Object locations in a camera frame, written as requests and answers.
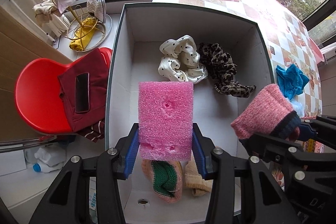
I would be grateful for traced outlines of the pink knitted sock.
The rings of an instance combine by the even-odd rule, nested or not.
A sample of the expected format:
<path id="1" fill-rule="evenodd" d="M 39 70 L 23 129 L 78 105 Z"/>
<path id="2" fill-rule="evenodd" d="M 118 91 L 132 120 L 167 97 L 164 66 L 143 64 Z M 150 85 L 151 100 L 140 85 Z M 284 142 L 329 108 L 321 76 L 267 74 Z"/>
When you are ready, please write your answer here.
<path id="1" fill-rule="evenodd" d="M 239 140 L 264 134 L 284 140 L 297 140 L 301 119 L 276 84 L 260 90 L 248 107 L 231 123 Z"/>

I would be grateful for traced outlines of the pink foam sponge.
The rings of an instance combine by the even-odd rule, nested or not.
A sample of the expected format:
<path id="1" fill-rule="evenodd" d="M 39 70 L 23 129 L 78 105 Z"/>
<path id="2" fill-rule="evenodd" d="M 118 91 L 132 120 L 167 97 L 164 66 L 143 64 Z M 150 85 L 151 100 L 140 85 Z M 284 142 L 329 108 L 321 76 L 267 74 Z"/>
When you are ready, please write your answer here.
<path id="1" fill-rule="evenodd" d="M 138 139 L 143 159 L 189 161 L 193 139 L 191 82 L 138 84 Z"/>

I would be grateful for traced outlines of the blue cloth scrunchie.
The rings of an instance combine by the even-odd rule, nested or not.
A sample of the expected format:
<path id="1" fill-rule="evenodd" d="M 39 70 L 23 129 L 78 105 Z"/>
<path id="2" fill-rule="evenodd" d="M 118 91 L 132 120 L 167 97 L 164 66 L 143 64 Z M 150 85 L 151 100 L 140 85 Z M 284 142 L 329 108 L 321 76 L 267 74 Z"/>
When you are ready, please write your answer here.
<path id="1" fill-rule="evenodd" d="M 277 83 L 280 91 L 288 100 L 303 93 L 304 87 L 309 82 L 309 78 L 301 69 L 292 64 L 287 69 L 276 67 Z"/>

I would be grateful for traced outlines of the light blue fluffy scrunchie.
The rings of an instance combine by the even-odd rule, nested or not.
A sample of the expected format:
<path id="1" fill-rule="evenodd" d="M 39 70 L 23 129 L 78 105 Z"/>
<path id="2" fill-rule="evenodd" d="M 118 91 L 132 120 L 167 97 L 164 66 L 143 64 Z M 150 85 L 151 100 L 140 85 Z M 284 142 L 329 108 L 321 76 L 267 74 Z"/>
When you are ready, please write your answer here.
<path id="1" fill-rule="evenodd" d="M 286 100 L 292 105 L 293 110 L 296 111 L 297 115 L 300 118 L 303 118 L 305 116 L 305 109 L 302 103 L 296 101 L 295 99 L 290 100 L 289 98 L 286 98 Z"/>

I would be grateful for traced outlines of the pink green knitted item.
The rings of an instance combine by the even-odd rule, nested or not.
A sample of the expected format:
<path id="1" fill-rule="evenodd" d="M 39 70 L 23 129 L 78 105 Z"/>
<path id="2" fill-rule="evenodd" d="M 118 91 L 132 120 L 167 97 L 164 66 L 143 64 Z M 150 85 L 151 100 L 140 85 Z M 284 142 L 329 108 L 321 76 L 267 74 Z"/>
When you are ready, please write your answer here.
<path id="1" fill-rule="evenodd" d="M 143 174 L 153 184 L 155 194 L 166 203 L 181 199 L 183 191 L 183 170 L 179 161 L 156 161 L 143 159 Z"/>

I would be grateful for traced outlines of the white plastic bottle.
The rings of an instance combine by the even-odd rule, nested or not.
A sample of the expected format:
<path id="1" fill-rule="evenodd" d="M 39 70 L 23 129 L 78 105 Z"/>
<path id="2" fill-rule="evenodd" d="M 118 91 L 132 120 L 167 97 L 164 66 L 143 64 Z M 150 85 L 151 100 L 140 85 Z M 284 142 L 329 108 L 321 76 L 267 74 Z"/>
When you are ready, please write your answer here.
<path id="1" fill-rule="evenodd" d="M 60 170 L 66 161 L 65 149 L 58 145 L 47 145 L 24 150 L 26 162 L 33 166 L 37 173 L 50 173 Z"/>

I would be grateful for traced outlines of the dark red fabric bag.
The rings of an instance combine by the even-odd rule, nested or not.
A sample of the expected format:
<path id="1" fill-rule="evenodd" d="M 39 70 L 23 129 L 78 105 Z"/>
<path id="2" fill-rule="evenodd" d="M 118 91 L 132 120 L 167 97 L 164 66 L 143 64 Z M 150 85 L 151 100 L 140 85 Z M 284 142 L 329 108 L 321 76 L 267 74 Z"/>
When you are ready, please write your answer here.
<path id="1" fill-rule="evenodd" d="M 58 76 L 60 98 L 73 132 L 104 120 L 108 73 L 104 57 L 95 49 Z"/>

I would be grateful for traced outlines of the leopard print scrunchie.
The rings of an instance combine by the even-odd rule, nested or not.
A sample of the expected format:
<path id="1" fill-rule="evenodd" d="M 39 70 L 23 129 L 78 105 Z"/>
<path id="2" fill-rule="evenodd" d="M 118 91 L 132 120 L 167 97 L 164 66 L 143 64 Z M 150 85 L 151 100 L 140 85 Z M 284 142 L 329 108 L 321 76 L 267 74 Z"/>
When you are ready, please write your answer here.
<path id="1" fill-rule="evenodd" d="M 255 85 L 242 85 L 235 80 L 237 65 L 220 44 L 200 43 L 198 53 L 200 62 L 206 67 L 214 82 L 214 89 L 219 94 L 248 98 L 256 90 Z"/>

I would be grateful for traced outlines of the white polka dot scrunchie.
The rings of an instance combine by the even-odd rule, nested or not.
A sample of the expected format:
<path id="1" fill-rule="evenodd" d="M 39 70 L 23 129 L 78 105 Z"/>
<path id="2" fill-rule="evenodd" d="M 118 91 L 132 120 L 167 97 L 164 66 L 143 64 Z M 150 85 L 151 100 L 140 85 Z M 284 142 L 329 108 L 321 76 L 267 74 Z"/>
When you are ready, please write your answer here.
<path id="1" fill-rule="evenodd" d="M 168 39 L 159 47 L 163 54 L 158 73 L 170 81 L 198 84 L 208 77 L 206 67 L 200 62 L 194 39 L 185 35 L 177 40 Z"/>

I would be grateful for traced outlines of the red plastic chair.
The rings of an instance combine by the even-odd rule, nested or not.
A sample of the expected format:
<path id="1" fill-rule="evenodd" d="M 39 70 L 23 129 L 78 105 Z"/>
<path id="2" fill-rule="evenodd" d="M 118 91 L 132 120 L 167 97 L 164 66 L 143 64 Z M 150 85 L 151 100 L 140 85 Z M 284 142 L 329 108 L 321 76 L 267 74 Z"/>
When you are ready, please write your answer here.
<path id="1" fill-rule="evenodd" d="M 109 68 L 112 50 L 109 48 L 99 50 Z M 60 98 L 58 76 L 78 60 L 67 65 L 47 58 L 31 61 L 17 79 L 14 100 L 21 118 L 38 132 L 48 135 L 79 134 L 96 142 L 105 136 L 105 118 L 89 128 L 73 132 Z"/>

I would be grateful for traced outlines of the grey open storage box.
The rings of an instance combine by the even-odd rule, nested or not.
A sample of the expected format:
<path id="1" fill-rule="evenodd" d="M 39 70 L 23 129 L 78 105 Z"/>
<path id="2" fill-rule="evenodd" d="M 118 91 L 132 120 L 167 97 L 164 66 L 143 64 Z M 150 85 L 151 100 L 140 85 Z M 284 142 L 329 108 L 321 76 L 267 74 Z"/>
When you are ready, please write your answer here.
<path id="1" fill-rule="evenodd" d="M 236 80 L 257 90 L 274 82 L 266 45 L 255 22 L 217 10 L 173 3 L 124 6 L 115 36 L 106 99 L 105 146 L 114 147 L 138 121 L 138 85 L 161 81 L 159 46 L 168 39 L 191 36 L 196 43 L 219 43 L 237 65 Z M 247 158 L 231 122 L 251 99 L 218 94 L 210 80 L 194 87 L 193 120 L 201 133 L 230 155 Z M 168 204 L 158 198 L 135 161 L 129 178 L 118 183 L 127 223 L 204 222 L 210 195 L 194 197 L 189 190 Z"/>

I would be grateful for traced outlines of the yellow cloth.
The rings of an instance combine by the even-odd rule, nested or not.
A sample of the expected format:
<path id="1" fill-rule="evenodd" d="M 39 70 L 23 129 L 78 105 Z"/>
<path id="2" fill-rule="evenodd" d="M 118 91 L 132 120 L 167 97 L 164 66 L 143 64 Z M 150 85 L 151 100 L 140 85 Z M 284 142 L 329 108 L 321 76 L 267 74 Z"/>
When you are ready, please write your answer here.
<path id="1" fill-rule="evenodd" d="M 96 32 L 97 23 L 98 21 L 95 17 L 85 18 L 82 21 L 82 26 L 74 20 L 71 27 L 75 26 L 75 31 L 69 44 L 70 49 L 79 52 L 84 51 Z"/>

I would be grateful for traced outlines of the grey striped cloth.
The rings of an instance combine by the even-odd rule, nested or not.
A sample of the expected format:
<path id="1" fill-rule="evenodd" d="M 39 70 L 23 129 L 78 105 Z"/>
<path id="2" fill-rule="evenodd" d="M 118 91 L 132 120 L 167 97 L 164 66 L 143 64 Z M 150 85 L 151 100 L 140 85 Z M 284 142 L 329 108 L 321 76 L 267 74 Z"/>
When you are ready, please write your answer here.
<path id="1" fill-rule="evenodd" d="M 106 3 L 105 0 L 87 0 L 88 12 L 96 17 L 100 22 L 106 22 Z"/>

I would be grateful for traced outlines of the patterned checkered tablecloth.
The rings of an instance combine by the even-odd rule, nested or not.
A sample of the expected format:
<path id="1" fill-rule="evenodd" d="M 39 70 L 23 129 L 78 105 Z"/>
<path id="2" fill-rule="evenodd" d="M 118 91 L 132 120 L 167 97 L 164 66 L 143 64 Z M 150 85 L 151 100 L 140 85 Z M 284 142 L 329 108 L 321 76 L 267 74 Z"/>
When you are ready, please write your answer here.
<path id="1" fill-rule="evenodd" d="M 256 22 L 266 42 L 272 68 L 294 64 L 309 82 L 295 101 L 303 106 L 305 117 L 322 113 L 321 81 L 312 50 L 313 41 L 304 24 L 276 0 L 153 0 L 211 8 Z"/>

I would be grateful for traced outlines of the cream cloth on rack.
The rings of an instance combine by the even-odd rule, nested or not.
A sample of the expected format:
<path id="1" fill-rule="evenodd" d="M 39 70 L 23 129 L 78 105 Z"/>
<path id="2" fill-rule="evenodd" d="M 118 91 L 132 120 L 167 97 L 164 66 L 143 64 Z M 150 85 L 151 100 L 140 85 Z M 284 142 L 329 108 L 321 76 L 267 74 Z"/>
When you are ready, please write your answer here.
<path id="1" fill-rule="evenodd" d="M 46 24 L 56 36 L 60 36 L 68 30 L 70 21 L 63 14 L 60 14 L 52 0 L 34 5 L 33 10 L 39 27 Z"/>

